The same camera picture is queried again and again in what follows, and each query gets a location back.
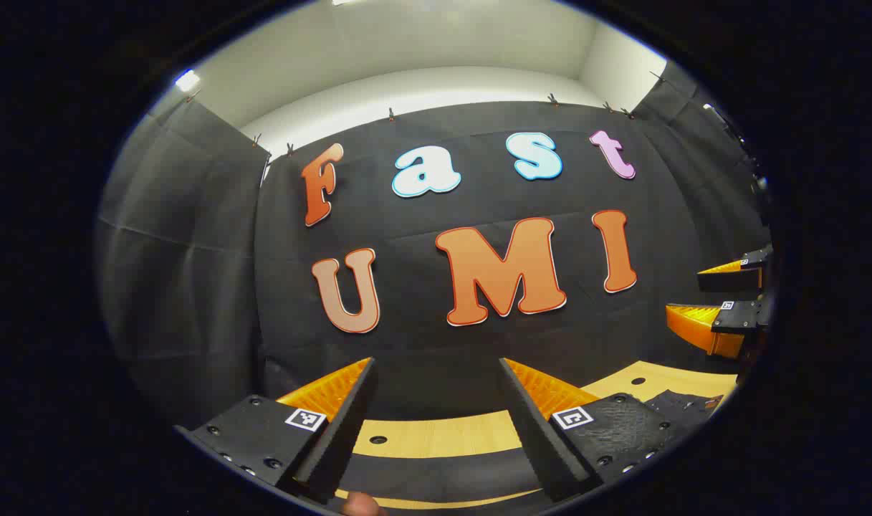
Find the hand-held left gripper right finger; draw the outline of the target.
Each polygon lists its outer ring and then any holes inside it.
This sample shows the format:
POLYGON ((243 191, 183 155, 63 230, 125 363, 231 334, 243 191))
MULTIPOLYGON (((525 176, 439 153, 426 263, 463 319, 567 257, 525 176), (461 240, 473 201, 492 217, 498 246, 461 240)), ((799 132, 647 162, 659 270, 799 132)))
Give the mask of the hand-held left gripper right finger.
POLYGON ((515 360, 499 365, 514 430, 553 502, 616 483, 684 437, 684 425, 630 394, 599 398, 515 360))

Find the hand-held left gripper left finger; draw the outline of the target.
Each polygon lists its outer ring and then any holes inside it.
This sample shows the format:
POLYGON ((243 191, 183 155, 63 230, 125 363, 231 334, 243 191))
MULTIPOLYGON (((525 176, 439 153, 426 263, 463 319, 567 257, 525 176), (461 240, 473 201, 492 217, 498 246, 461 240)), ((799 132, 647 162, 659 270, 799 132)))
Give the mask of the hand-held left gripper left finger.
POLYGON ((252 394, 175 431, 233 476, 296 504, 335 496, 378 385, 376 359, 328 373, 281 398, 252 394))

